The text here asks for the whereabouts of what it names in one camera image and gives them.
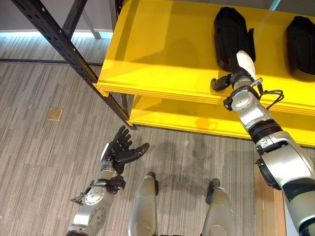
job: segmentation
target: black cable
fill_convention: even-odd
[[[280,89],[277,89],[277,90],[271,90],[271,91],[268,91],[268,90],[263,90],[262,88],[262,84],[258,84],[257,85],[258,87],[258,90],[260,92],[260,96],[259,96],[259,99],[261,99],[261,97],[263,95],[266,95],[266,94],[274,94],[274,95],[278,95],[277,99],[271,103],[266,109],[269,110],[269,108],[271,108],[273,105],[275,105],[277,102],[280,102],[281,100],[284,99],[284,92]]]

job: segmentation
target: black metal frame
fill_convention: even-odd
[[[63,24],[63,31],[68,36],[68,38],[72,38],[87,1],[88,0],[74,0],[69,14]]]
[[[40,0],[12,0],[18,9],[36,27],[36,29],[47,39],[47,41],[60,53],[71,67],[84,79],[84,81],[102,98],[102,100],[129,126],[128,114],[121,108],[111,94],[104,97],[93,86],[98,77],[89,67],[84,58],[72,44],[70,38],[61,29],[51,14]]]
[[[56,64],[69,64],[65,60],[45,60],[45,59],[11,59],[11,58],[0,58],[2,62],[32,62],[32,63],[56,63]],[[87,62],[88,65],[103,66],[102,63]]]

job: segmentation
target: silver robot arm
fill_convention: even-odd
[[[132,141],[128,130],[122,126],[114,140],[106,144],[101,156],[101,173],[84,193],[71,199],[81,205],[74,216],[66,236],[96,236],[105,223],[106,214],[119,190],[126,182],[121,174],[126,163],[139,159],[149,148],[149,144],[129,149]]]
[[[224,106],[236,111],[239,119],[255,143],[260,155],[257,165],[266,183],[282,190],[288,211],[297,232],[302,236],[315,235],[315,170],[306,153],[292,137],[276,123],[260,103],[263,94],[272,93],[262,89],[262,79],[254,80],[255,71],[251,58],[243,51],[230,58],[231,74],[213,79],[214,90],[222,90],[230,84],[233,92]],[[253,89],[258,87],[260,95]],[[284,96],[282,91],[274,90]]]

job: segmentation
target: yellow shelf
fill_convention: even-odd
[[[282,129],[287,131],[298,144],[315,147],[315,122],[312,116],[271,113]],[[129,123],[250,138],[236,113],[229,112],[222,104],[213,105],[138,95],[133,102]]]
[[[105,96],[122,92],[167,99],[220,104],[231,90],[210,91],[220,70],[214,46],[214,19],[223,5],[127,0],[123,6],[95,87]],[[315,116],[315,83],[292,78],[285,29],[295,14],[235,6],[254,28],[257,77],[285,98],[274,111]],[[263,105],[274,97],[265,97]]]

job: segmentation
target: silver metal casing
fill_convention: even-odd
[[[155,179],[145,176],[132,207],[129,236],[157,236],[157,203]]]

